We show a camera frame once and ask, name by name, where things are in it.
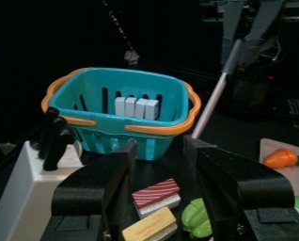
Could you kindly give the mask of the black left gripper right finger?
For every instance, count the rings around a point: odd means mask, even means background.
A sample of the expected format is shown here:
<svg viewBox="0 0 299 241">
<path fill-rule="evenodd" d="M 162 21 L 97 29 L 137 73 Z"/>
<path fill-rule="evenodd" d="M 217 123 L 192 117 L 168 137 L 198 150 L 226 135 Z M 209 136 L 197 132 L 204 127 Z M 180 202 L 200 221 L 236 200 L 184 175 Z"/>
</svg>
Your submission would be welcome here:
<svg viewBox="0 0 299 241">
<path fill-rule="evenodd" d="M 204 141 L 182 138 L 213 241 L 299 241 L 299 213 L 282 174 Z"/>
</svg>

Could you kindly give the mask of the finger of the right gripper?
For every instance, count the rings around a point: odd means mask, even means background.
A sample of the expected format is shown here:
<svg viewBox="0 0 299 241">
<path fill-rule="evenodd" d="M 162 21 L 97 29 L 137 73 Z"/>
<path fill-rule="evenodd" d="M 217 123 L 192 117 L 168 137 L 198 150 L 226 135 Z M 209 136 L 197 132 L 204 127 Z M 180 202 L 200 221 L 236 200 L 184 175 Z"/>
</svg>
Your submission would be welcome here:
<svg viewBox="0 0 299 241">
<path fill-rule="evenodd" d="M 272 47 L 284 8 L 285 0 L 264 0 L 261 2 L 242 45 L 238 60 L 242 68 L 250 65 L 258 55 Z"/>
<path fill-rule="evenodd" d="M 221 62 L 225 62 L 232 49 L 242 8 L 242 0 L 228 0 L 224 6 Z"/>
</svg>

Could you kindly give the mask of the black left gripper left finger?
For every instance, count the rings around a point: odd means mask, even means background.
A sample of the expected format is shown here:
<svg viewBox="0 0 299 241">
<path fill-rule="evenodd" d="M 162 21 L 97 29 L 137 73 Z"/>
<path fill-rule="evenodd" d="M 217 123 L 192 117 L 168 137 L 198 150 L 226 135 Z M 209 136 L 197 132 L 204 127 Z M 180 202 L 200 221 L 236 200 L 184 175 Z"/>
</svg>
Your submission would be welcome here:
<svg viewBox="0 0 299 241">
<path fill-rule="evenodd" d="M 122 241 L 136 152 L 129 140 L 57 185 L 40 241 Z"/>
</svg>

